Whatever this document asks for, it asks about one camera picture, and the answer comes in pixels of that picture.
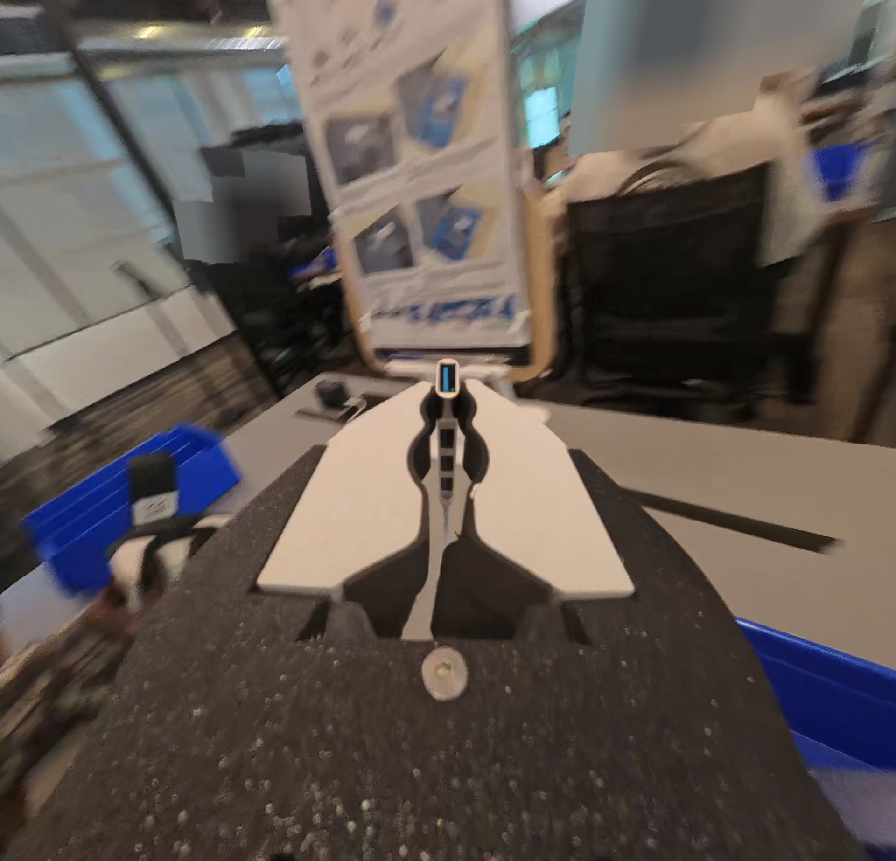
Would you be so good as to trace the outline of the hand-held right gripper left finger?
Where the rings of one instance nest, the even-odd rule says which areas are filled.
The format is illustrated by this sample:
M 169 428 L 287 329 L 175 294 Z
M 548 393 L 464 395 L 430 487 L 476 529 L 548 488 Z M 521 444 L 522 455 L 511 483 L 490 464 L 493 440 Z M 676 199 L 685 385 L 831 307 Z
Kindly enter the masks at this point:
M 377 636 L 402 636 L 429 571 L 433 396 L 428 382 L 409 385 L 328 441 L 260 592 L 355 603 Z

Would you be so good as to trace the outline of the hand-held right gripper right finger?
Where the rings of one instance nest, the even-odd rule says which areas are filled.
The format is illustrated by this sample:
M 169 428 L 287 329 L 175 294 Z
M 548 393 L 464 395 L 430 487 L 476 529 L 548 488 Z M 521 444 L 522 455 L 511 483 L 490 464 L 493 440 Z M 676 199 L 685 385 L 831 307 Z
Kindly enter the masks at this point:
M 454 400 L 469 491 L 435 588 L 435 639 L 586 641 L 574 604 L 633 598 L 566 444 L 529 408 L 465 378 Z

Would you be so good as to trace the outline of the blue plastic bin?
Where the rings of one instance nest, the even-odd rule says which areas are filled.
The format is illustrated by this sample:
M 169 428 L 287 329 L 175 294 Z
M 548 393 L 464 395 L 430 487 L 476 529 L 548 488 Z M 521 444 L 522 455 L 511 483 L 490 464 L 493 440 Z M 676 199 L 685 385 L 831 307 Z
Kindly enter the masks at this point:
M 825 201 L 839 202 L 850 195 L 857 186 L 870 148 L 868 141 L 852 141 L 821 146 L 812 151 Z
M 68 593 L 95 593 L 106 585 L 106 552 L 133 527 L 130 464 L 152 453 L 164 453 L 174 464 L 178 514 L 203 513 L 241 480 L 220 434 L 182 424 L 138 444 L 30 512 L 22 520 L 24 528 Z
M 895 858 L 895 672 L 744 619 L 809 774 L 871 859 Z

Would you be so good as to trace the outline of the silver usb hub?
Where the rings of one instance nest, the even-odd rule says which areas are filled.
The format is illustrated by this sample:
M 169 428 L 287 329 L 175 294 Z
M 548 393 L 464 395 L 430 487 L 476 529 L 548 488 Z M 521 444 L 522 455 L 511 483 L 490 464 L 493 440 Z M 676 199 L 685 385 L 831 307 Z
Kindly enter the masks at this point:
M 455 402 L 461 388 L 456 361 L 443 359 L 436 366 L 434 392 L 438 417 L 431 439 L 432 496 L 442 510 L 430 521 L 429 566 L 424 586 L 415 598 L 402 638 L 411 642 L 432 638 L 431 618 L 442 565 L 442 554 L 452 539 L 451 517 L 456 488 L 458 424 Z

